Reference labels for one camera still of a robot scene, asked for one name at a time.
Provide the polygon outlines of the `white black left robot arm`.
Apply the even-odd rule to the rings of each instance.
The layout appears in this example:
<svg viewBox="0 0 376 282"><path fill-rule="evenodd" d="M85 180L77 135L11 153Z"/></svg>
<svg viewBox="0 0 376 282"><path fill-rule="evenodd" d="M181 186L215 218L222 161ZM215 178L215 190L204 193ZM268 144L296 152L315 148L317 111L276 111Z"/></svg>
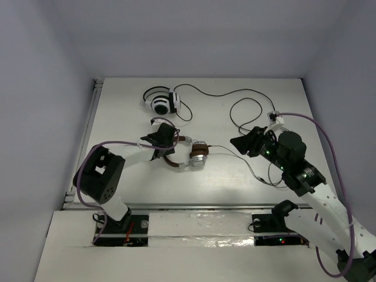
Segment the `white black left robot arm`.
<svg viewBox="0 0 376 282"><path fill-rule="evenodd" d="M137 142L105 141L91 148L72 184L86 207L100 208L117 231L130 227L131 209L115 195L125 168L174 153L179 129L162 122Z"/></svg>

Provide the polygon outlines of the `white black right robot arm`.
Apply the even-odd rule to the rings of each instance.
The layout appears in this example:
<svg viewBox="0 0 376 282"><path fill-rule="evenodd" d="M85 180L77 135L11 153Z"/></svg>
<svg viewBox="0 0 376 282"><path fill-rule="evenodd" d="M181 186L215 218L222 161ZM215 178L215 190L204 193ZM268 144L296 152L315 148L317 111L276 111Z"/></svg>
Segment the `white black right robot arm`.
<svg viewBox="0 0 376 282"><path fill-rule="evenodd" d="M282 171L282 180L316 213L312 221L296 204L285 200L274 206L272 226L290 229L337 261L339 276L347 281L375 277L375 235L349 214L321 172L305 159L306 144L300 135L287 131L276 137L266 128L254 127L231 144L249 157L262 156Z"/></svg>

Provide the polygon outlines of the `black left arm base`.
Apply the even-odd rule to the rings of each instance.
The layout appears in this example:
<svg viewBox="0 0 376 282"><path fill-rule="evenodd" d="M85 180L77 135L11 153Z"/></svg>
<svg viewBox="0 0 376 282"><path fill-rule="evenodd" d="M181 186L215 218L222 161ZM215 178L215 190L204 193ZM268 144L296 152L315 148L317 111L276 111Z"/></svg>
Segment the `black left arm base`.
<svg viewBox="0 0 376 282"><path fill-rule="evenodd" d="M136 214L130 218L130 223L122 230L111 218L101 233L104 215L94 213L93 220L96 222L96 229L94 233L94 245L97 247L147 247L148 246L148 227L149 215Z"/></svg>

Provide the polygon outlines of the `brown silver headphones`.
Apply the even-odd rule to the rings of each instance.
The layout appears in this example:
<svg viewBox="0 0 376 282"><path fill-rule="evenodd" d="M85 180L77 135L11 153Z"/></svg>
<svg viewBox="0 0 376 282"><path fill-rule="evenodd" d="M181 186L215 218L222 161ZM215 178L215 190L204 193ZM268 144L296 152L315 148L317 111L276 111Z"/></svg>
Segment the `brown silver headphones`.
<svg viewBox="0 0 376 282"><path fill-rule="evenodd" d="M179 136L174 138L175 142L186 142L191 144L191 151L187 162L176 163L164 156L164 161L173 168L185 169L187 167L202 167L206 164L207 156L209 155L209 146L204 141L198 141L188 136Z"/></svg>

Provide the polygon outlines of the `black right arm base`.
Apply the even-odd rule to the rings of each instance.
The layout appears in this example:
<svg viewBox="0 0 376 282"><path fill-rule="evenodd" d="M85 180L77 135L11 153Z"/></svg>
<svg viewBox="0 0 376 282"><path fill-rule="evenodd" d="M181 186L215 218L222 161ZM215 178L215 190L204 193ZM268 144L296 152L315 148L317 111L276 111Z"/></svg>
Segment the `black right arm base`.
<svg viewBox="0 0 376 282"><path fill-rule="evenodd" d="M285 223L285 218L298 209L295 203L284 200L270 213L253 214L247 229L254 234L255 246L308 246L308 240Z"/></svg>

